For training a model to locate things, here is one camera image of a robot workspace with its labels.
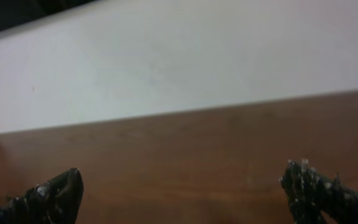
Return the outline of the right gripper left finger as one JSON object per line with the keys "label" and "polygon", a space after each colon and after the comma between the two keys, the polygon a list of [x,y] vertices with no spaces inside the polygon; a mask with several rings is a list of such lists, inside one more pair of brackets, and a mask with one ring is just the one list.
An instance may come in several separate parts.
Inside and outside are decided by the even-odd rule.
{"label": "right gripper left finger", "polygon": [[84,192],[80,170],[71,168],[0,206],[0,224],[74,224]]}

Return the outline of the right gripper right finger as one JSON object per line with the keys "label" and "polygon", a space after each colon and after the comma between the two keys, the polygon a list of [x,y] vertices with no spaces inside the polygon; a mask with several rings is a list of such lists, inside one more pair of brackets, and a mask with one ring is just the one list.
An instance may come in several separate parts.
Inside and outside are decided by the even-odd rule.
{"label": "right gripper right finger", "polygon": [[358,223],[358,192],[342,184],[339,176],[320,174],[307,160],[288,160],[279,178],[294,223]]}

